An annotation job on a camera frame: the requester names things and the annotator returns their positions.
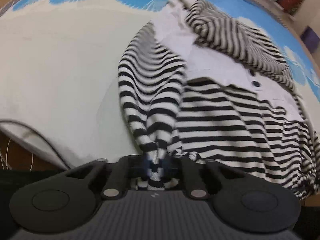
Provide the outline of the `black white striped garment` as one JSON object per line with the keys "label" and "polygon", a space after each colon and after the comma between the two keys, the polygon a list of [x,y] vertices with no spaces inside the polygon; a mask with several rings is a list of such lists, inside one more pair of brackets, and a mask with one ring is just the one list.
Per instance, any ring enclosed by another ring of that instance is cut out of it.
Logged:
{"label": "black white striped garment", "polygon": [[319,138],[289,67],[259,29],[205,0],[170,1],[135,35],[118,67],[120,104],[142,154],[139,190],[165,190],[168,156],[217,160],[319,193]]}

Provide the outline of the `blue white patterned bedsheet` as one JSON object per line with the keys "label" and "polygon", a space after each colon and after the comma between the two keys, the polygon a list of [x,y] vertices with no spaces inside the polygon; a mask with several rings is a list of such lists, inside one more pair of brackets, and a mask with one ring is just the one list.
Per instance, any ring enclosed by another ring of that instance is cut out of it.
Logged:
{"label": "blue white patterned bedsheet", "polygon": [[[167,0],[1,0],[1,152],[41,170],[136,154],[118,103],[118,62]],[[208,0],[267,33],[315,127],[319,74],[296,38],[250,0]]]}

